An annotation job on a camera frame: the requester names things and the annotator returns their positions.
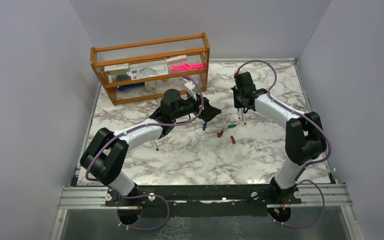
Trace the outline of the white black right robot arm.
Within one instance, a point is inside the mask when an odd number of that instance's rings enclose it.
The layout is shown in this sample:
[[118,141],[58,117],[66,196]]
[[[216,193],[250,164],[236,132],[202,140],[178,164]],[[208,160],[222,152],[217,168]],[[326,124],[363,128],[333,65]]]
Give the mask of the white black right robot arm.
[[327,149],[326,138],[320,132],[322,124],[316,112],[304,113],[285,109],[269,97],[266,89],[257,89],[249,72],[234,75],[233,103],[245,114],[252,110],[268,117],[285,130],[287,160],[270,181],[269,199],[280,204],[296,186],[297,176],[311,160],[317,159]]

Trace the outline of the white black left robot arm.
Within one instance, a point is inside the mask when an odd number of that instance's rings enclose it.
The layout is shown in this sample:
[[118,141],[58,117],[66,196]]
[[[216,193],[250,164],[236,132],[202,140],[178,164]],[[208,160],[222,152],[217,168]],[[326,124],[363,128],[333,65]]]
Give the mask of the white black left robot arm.
[[178,121],[179,118],[193,114],[207,123],[221,112],[199,93],[182,98],[178,90],[166,90],[160,106],[145,121],[119,131],[106,127],[99,129],[79,163],[86,169],[86,178],[113,189],[124,205],[132,205],[137,200],[137,185],[122,171],[127,153],[144,143],[165,137],[176,126],[184,125]]

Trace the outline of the white pen red end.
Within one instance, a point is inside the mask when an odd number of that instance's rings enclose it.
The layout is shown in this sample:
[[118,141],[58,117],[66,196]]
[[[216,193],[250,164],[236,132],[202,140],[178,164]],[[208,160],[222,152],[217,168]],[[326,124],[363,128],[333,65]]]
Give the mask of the white pen red end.
[[242,121],[243,121],[243,124],[244,124],[244,125],[247,125],[246,115],[245,115],[245,113],[244,113],[243,111],[241,112],[241,115],[242,115]]

